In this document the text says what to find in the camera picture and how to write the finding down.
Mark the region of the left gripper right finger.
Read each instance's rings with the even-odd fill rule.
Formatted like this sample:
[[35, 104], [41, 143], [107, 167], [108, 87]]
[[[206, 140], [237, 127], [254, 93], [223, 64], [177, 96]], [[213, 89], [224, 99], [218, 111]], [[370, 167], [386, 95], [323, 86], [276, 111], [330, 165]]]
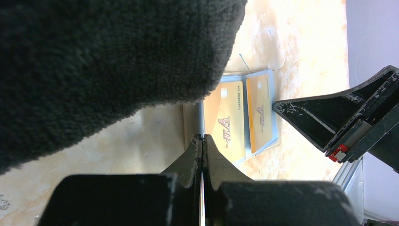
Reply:
[[255, 181], [202, 139], [208, 226], [356, 226], [340, 186], [327, 181]]

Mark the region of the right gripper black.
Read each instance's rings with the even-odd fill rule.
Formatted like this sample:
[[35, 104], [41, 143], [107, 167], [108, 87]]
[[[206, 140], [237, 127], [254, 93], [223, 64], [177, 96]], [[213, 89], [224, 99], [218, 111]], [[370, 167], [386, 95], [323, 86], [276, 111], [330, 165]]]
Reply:
[[370, 153], [399, 170], [399, 70], [392, 65], [353, 88], [276, 101], [272, 109], [334, 162]]

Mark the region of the gold VIP credit card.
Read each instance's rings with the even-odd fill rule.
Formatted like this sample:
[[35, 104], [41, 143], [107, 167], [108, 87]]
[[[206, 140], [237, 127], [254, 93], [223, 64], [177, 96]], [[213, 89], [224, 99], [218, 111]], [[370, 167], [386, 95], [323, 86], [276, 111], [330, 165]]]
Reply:
[[203, 101], [205, 133], [231, 162], [245, 158], [243, 87], [241, 81], [220, 83]]

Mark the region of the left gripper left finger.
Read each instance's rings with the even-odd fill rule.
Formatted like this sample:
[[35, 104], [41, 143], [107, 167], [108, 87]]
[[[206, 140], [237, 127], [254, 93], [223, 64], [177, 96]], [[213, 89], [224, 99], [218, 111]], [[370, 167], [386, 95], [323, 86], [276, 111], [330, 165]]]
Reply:
[[77, 174], [55, 188], [40, 226], [198, 226], [202, 138], [159, 174]]

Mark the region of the beige card holder wallet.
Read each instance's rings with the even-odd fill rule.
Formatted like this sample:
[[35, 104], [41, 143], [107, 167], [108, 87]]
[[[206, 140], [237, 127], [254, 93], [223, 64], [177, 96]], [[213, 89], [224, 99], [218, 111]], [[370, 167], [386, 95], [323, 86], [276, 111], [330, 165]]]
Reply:
[[[260, 75], [260, 74], [268, 74], [270, 77], [271, 104], [273, 104], [273, 102], [275, 100], [274, 80], [273, 80], [274, 76], [273, 76], [273, 71], [271, 69], [267, 69], [267, 70], [263, 70], [263, 71], [259, 71], [259, 72], [255, 72], [255, 73], [249, 73], [249, 74], [228, 73], [228, 74], [223, 75], [220, 80], [220, 83], [231, 82], [231, 81], [241, 81], [242, 87], [243, 87], [245, 158], [241, 159], [238, 162], [233, 162], [234, 164], [241, 163], [241, 162], [253, 157], [254, 155], [259, 154], [262, 151], [269, 149], [279, 143], [279, 128], [278, 128], [277, 116], [271, 107], [274, 140], [265, 149], [260, 150], [260, 151], [256, 152], [255, 154], [251, 153], [246, 79], [250, 76], [255, 76], [255, 75]], [[202, 136], [208, 135], [205, 133], [203, 101], [204, 100], [199, 101], [194, 104], [183, 105], [184, 139], [185, 139], [186, 144], [189, 143], [189, 141], [195, 134], [201, 134]]]

